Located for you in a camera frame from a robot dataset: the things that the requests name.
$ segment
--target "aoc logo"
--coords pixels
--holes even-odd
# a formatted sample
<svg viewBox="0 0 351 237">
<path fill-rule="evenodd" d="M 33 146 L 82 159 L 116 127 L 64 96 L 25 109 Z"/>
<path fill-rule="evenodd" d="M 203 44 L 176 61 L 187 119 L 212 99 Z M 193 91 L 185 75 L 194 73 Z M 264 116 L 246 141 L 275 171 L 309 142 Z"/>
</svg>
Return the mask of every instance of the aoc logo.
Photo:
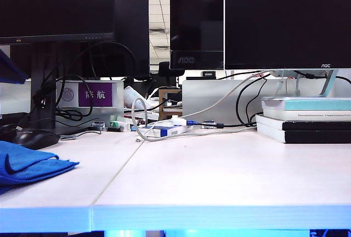
<svg viewBox="0 0 351 237">
<path fill-rule="evenodd" d="M 178 60 L 178 64 L 194 64 L 196 59 L 194 57 L 181 57 Z"/>
</svg>

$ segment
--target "monitor bezel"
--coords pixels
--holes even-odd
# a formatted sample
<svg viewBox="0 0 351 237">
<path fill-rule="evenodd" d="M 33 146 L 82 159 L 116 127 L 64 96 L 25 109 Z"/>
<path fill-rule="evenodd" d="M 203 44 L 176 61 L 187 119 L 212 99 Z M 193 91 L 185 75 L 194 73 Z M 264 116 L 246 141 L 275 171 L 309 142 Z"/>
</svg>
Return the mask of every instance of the monitor bezel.
<svg viewBox="0 0 351 237">
<path fill-rule="evenodd" d="M 116 0 L 113 0 L 112 8 L 115 8 Z M 112 20 L 112 31 L 102 33 L 84 33 L 84 34 L 53 34 L 53 35 L 24 35 L 17 37 L 0 37 L 0 45 L 14 45 L 22 43 L 36 42 L 60 42 L 60 41 L 96 41 L 110 40 L 114 38 L 114 18 Z"/>
</svg>

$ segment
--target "white object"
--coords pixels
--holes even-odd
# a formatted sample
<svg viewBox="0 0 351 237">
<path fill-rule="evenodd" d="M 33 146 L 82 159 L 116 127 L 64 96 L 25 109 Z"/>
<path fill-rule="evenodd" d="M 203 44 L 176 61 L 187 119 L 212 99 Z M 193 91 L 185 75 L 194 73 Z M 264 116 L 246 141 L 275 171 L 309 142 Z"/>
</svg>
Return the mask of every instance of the white object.
<svg viewBox="0 0 351 237">
<path fill-rule="evenodd" d="M 282 111 L 263 109 L 263 115 L 285 121 L 351 121 L 351 111 Z"/>
<path fill-rule="evenodd" d="M 172 116 L 172 122 L 174 126 L 186 126 L 186 119 L 179 118 L 178 116 Z"/>
<path fill-rule="evenodd" d="M 257 122 L 257 131 L 279 142 L 285 143 L 285 131 Z"/>
<path fill-rule="evenodd" d="M 139 127 L 142 134 L 147 137 L 168 137 L 176 134 L 183 134 L 193 129 L 193 126 L 155 126 L 150 130 L 150 127 Z"/>
<path fill-rule="evenodd" d="M 132 108 L 132 104 L 137 98 L 140 98 L 145 102 L 147 109 L 151 109 L 157 105 L 157 104 L 155 105 L 155 104 L 147 101 L 144 97 L 142 97 L 136 90 L 134 90 L 130 86 L 127 86 L 124 89 L 124 106 L 126 108 Z M 140 101 L 137 101 L 137 103 L 135 104 L 135 108 L 136 109 L 143 109 L 142 103 Z"/>
</svg>

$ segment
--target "white desk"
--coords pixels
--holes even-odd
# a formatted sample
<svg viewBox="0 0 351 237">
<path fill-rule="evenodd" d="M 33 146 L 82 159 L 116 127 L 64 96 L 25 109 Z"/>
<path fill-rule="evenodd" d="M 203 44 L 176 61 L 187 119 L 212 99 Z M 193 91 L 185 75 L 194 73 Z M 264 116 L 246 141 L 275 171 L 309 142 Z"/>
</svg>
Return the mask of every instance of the white desk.
<svg viewBox="0 0 351 237">
<path fill-rule="evenodd" d="M 89 232 L 91 206 L 141 146 L 135 134 L 86 134 L 45 148 L 75 169 L 0 196 L 0 232 Z"/>
<path fill-rule="evenodd" d="M 93 229 L 351 227 L 351 147 L 256 132 L 145 142 L 93 206 Z"/>
<path fill-rule="evenodd" d="M 0 196 L 1 232 L 351 228 L 349 144 L 105 133 L 47 151 L 81 164 Z"/>
</svg>

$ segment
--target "black book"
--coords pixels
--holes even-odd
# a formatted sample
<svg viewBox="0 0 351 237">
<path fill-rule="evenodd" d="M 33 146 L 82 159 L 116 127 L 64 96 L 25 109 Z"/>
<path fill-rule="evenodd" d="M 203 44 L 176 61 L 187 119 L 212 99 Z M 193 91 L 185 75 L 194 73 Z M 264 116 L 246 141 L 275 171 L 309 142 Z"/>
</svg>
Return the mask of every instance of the black book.
<svg viewBox="0 0 351 237">
<path fill-rule="evenodd" d="M 270 126 L 275 129 L 290 131 L 330 131 L 330 130 L 350 130 L 351 121 L 285 121 L 277 120 L 261 115 L 256 116 L 256 121 L 260 124 Z"/>
</svg>

